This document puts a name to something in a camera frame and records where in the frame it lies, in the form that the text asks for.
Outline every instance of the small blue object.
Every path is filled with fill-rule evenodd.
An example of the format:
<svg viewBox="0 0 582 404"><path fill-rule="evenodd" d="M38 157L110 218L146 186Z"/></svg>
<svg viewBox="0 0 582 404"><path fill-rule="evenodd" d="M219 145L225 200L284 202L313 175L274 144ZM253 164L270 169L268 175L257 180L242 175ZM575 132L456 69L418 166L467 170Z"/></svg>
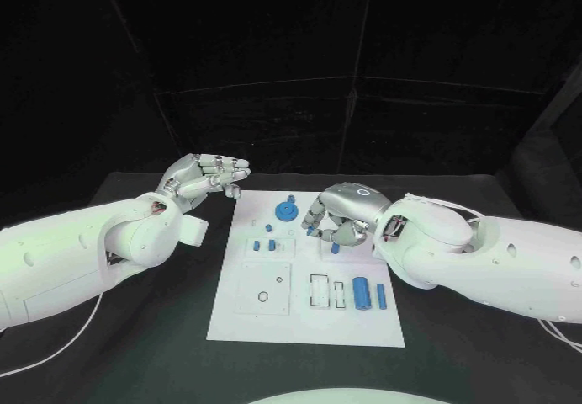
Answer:
<svg viewBox="0 0 582 404"><path fill-rule="evenodd" d="M287 202L281 202L277 205L276 216L281 221L291 221L299 214L300 210L296 205L296 197L294 195L289 195Z"/></svg>
<svg viewBox="0 0 582 404"><path fill-rule="evenodd" d="M358 310L371 310L372 309L372 300L371 300L371 289L368 286L368 279L362 276L352 279L352 284L355 286L355 303Z"/></svg>
<svg viewBox="0 0 582 404"><path fill-rule="evenodd" d="M379 284L379 308L382 310L387 309L387 292L385 292L385 285Z"/></svg>

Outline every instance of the white pegboard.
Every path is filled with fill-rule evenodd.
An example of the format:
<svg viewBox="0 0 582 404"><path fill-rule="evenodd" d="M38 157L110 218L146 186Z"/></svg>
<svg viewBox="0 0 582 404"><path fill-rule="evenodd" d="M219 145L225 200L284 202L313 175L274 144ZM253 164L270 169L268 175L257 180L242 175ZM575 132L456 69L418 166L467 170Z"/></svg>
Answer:
<svg viewBox="0 0 582 404"><path fill-rule="evenodd" d="M300 215L283 222L276 206L289 195L296 197ZM362 246L342 247L339 254L332 254L332 243L306 236L302 221L317 196L317 192L244 191L234 212L208 339L404 347L391 277L387 263L372 256L372 235ZM335 227L326 218L320 228ZM271 239L277 242L274 252L268 251ZM255 240L261 241L258 252L253 250ZM310 306L312 274L329 277L329 308ZM368 311L355 308L352 279L358 276L369 279ZM333 282L343 283L343 309L336 308ZM379 309L376 284L387 288L388 310ZM268 294L264 302L258 299L263 291Z"/></svg>

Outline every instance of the silver robotic hand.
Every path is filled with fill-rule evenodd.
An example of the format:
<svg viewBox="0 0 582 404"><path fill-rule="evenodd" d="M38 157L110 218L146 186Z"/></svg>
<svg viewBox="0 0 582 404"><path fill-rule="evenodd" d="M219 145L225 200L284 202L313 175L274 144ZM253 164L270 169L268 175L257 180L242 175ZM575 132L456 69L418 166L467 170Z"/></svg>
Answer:
<svg viewBox="0 0 582 404"><path fill-rule="evenodd" d="M343 246L359 246L366 241L366 232L376 231L379 218L392 202L374 188L359 183L338 183L329 187L313 202L303 218L302 227L310 235ZM338 229L320 230L326 212Z"/></svg>
<svg viewBox="0 0 582 404"><path fill-rule="evenodd" d="M235 181L251 174L250 162L212 154L188 154L166 170L157 193L169 197L182 213L206 199L209 192L225 191L228 198L241 198Z"/></svg>

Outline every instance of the table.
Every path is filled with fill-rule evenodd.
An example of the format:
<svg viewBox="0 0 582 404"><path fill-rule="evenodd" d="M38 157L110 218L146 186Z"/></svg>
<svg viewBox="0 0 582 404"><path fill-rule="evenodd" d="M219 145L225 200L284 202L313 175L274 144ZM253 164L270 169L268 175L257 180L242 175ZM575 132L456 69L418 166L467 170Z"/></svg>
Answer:
<svg viewBox="0 0 582 404"><path fill-rule="evenodd" d="M152 191L162 174L113 173L93 205ZM322 191L365 183L391 200L407 192L487 215L519 217L495 177L253 174L244 189ZM582 355L539 323L469 301L447 288L418 290L397 276L407 348L206 341L235 202L212 194L192 212L209 221L201 247L104 294L75 344L45 365L0 379L3 402L248 403L290 391L361 387L450 403L581 400ZM0 371L34 363L71 339L96 300L15 327L0 338Z"/></svg>

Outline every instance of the robotic hand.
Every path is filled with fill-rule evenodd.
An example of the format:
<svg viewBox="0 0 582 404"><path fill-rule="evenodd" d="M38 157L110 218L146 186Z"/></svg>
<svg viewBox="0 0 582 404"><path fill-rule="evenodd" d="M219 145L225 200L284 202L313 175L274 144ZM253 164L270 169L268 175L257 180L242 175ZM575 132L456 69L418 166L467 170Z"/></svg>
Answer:
<svg viewBox="0 0 582 404"><path fill-rule="evenodd" d="M178 242L201 246L208 222L185 215L209 192L238 199L250 162L186 155L157 191L0 232L0 330L68 310L156 267Z"/></svg>
<svg viewBox="0 0 582 404"><path fill-rule="evenodd" d="M457 213L464 210L469 220ZM326 211L338 230L320 230ZM582 234L483 216L407 194L394 204L375 189L336 184L303 220L312 236L346 246L374 235L374 256L421 289L447 286L471 300L548 321L582 323Z"/></svg>

